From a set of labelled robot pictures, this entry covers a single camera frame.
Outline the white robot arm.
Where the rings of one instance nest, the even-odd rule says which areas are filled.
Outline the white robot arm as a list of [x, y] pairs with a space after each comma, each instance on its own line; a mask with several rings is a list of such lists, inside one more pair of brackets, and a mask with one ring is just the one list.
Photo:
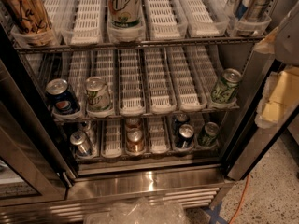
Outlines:
[[259, 128], [267, 129], [285, 120], [298, 105], [299, 2], [254, 50], [273, 54], [276, 60], [287, 65], [279, 73], [271, 72], [263, 87], [263, 97], [257, 107], [255, 123]]

